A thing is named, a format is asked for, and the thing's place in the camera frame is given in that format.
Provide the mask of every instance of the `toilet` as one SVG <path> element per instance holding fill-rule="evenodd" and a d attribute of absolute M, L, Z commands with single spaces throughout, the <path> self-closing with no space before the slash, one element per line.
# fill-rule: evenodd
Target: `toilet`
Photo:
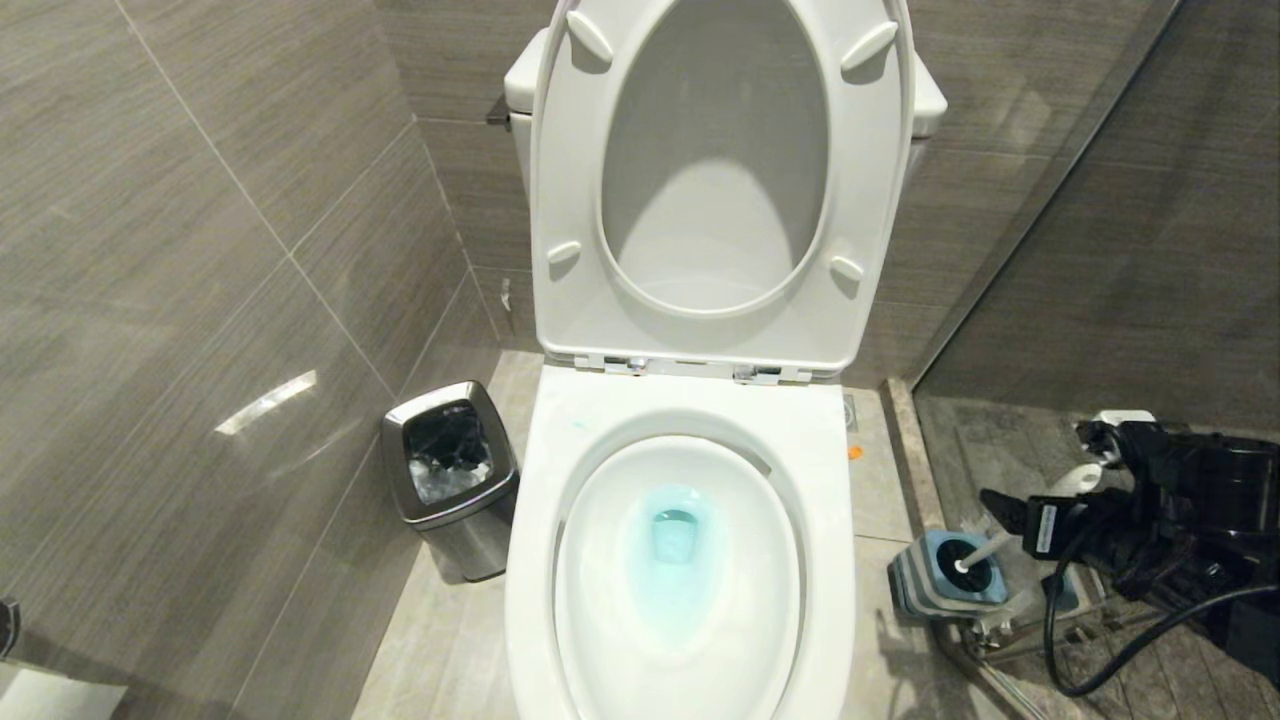
<path fill-rule="evenodd" d="M 506 91 L 547 351 L 507 559 L 521 719 L 837 717 L 838 375 L 946 109 L 905 4 L 562 0 Z"/>

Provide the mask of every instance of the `blue water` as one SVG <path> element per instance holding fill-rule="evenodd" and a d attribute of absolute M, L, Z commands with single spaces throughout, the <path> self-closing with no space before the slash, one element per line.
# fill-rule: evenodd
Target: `blue water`
<path fill-rule="evenodd" d="M 627 578 L 649 635 L 684 647 L 705 620 L 719 587 L 724 547 L 714 505 L 696 489 L 662 486 L 627 519 Z"/>

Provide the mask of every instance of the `stainless steel trash can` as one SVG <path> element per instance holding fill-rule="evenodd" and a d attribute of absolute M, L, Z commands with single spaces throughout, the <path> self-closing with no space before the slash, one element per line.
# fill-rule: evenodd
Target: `stainless steel trash can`
<path fill-rule="evenodd" d="M 401 519 L 468 582 L 506 570 L 520 470 L 484 387 L 404 402 L 383 418 L 381 443 Z"/>

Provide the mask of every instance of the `black hose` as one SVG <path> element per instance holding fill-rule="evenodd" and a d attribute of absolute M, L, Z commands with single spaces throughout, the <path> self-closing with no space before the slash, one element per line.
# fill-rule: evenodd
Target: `black hose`
<path fill-rule="evenodd" d="M 1084 530 L 1082 530 L 1080 534 L 1071 538 L 1071 542 L 1066 546 L 1066 550 L 1062 552 L 1062 557 L 1057 561 L 1057 566 L 1053 569 L 1053 575 L 1051 577 L 1048 583 L 1048 596 L 1046 597 L 1046 605 L 1044 605 L 1044 666 L 1048 670 L 1050 679 L 1053 680 L 1053 687 L 1057 688 L 1057 692 L 1065 694 L 1066 697 L 1080 697 L 1098 689 L 1100 687 L 1102 687 L 1103 683 L 1110 680 L 1111 676 L 1115 675 L 1117 670 L 1124 667 L 1126 662 L 1133 660 L 1135 655 L 1142 652 L 1143 648 L 1151 644 L 1156 638 L 1167 633 L 1169 630 L 1174 629 L 1181 623 L 1185 623 L 1187 620 L 1194 618 L 1196 615 L 1204 612 L 1206 610 L 1216 607 L 1224 602 L 1230 602 L 1233 600 L 1242 600 L 1245 597 L 1280 592 L 1280 584 L 1240 588 L 1236 591 L 1222 593 L 1220 596 L 1211 597 L 1190 607 L 1179 610 L 1178 612 L 1170 612 L 1169 615 L 1165 616 L 1164 620 L 1147 628 L 1146 630 L 1142 632 L 1140 635 L 1129 641 L 1129 644 L 1124 646 L 1124 648 L 1121 648 L 1120 652 L 1117 652 L 1116 656 L 1112 657 L 1111 661 L 1107 662 L 1105 666 L 1102 666 L 1102 670 L 1098 670 L 1092 678 L 1089 678 L 1084 683 L 1080 683 L 1079 685 L 1074 687 L 1069 685 L 1059 675 L 1057 659 L 1053 655 L 1053 619 L 1055 615 L 1057 615 L 1057 597 L 1061 593 L 1062 588 L 1062 575 L 1064 573 L 1066 573 L 1066 566 L 1071 562 L 1071 559 L 1075 557 L 1076 552 L 1079 552 L 1080 546 L 1083 546 L 1084 542 L 1089 538 L 1089 536 L 1097 532 L 1097 529 L 1101 528 L 1103 523 L 1110 520 L 1114 514 L 1115 511 L 1101 515 L 1100 518 L 1089 523 L 1089 525 L 1084 528 Z"/>

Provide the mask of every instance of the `wall tile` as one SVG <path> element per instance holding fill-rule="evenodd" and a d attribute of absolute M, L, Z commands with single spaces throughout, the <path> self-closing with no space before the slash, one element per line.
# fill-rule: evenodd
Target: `wall tile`
<path fill-rule="evenodd" d="M 421 126 L 471 264 L 527 270 L 529 200 L 511 135 L 475 123 Z"/>
<path fill-rule="evenodd" d="M 246 680 L 232 717 L 349 720 L 422 547 L 374 443 Z"/>
<path fill-rule="evenodd" d="M 502 304 L 503 281 L 509 279 L 508 311 Z M 538 343 L 538 331 L 534 324 L 534 275 L 518 270 L 492 270 L 476 268 L 476 281 L 480 282 L 480 295 L 489 309 L 493 324 L 503 350 L 524 350 L 541 354 Z"/>
<path fill-rule="evenodd" d="M 404 384 L 467 272 L 416 127 L 407 127 L 294 258 L 387 384 Z"/>
<path fill-rule="evenodd" d="M 462 278 L 440 325 L 422 348 L 413 374 L 401 391 L 401 400 L 462 380 L 488 383 L 500 354 L 497 331 L 480 297 L 480 286 L 468 273 Z"/>
<path fill-rule="evenodd" d="M 122 0 L 293 246 L 410 118 L 366 0 Z"/>
<path fill-rule="evenodd" d="M 1091 156 L 1112 163 L 1257 173 L 1277 155 L 1280 6 L 1185 3 Z M 1267 122 L 1270 132 L 1258 132 Z"/>
<path fill-rule="evenodd" d="M 113 4 L 0 14 L 3 584 L 284 252 Z"/>
<path fill-rule="evenodd" d="M 1010 225 L 1043 205 L 1051 169 L 1061 172 L 1043 158 L 931 149 L 899 206 L 877 300 L 954 305 Z"/>
<path fill-rule="evenodd" d="M 947 307 L 876 301 L 854 364 L 841 384 L 877 388 L 884 378 L 905 377 L 918 368 Z"/>
<path fill-rule="evenodd" d="M 227 716 L 390 401 L 282 265 L 37 553 L 52 644 L 22 659 L 128 684 L 129 717 Z"/>
<path fill-rule="evenodd" d="M 1082 165 L 924 387 L 1280 427 L 1275 177 Z"/>
<path fill-rule="evenodd" d="M 1096 100 L 1120 90 L 1170 0 L 915 0 L 920 56 L 950 109 L 936 147 L 1052 156 Z"/>
<path fill-rule="evenodd" d="M 484 120 L 556 0 L 375 0 L 419 118 Z"/>

